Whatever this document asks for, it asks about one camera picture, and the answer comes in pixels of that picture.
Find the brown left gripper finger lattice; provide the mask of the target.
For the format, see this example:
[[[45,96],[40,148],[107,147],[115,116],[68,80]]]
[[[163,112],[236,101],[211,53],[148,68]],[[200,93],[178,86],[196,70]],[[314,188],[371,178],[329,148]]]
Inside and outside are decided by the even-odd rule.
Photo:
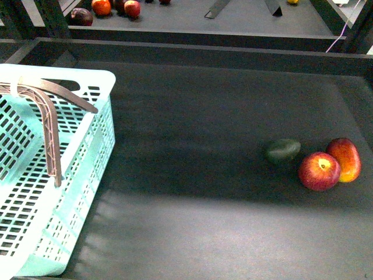
[[[51,99],[40,89],[26,85],[1,82],[2,95],[14,95],[32,100],[41,114],[47,173],[54,178],[55,187],[62,183],[61,154],[59,150],[57,111]]]

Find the brown left gripper finger curved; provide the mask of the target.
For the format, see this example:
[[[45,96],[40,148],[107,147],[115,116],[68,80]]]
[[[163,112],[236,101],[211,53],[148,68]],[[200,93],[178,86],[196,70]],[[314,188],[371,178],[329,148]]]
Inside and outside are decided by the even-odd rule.
[[[88,101],[75,95],[70,90],[68,90],[67,88],[57,83],[50,82],[48,80],[40,79],[40,78],[31,78],[27,76],[21,76],[18,79],[17,84],[22,85],[22,86],[30,86],[36,89],[40,89],[40,90],[53,93],[54,95],[64,99],[65,101],[68,101],[74,104],[75,106],[79,107],[82,110],[85,110],[87,112],[94,113],[94,114],[98,113],[98,109],[95,108]]]

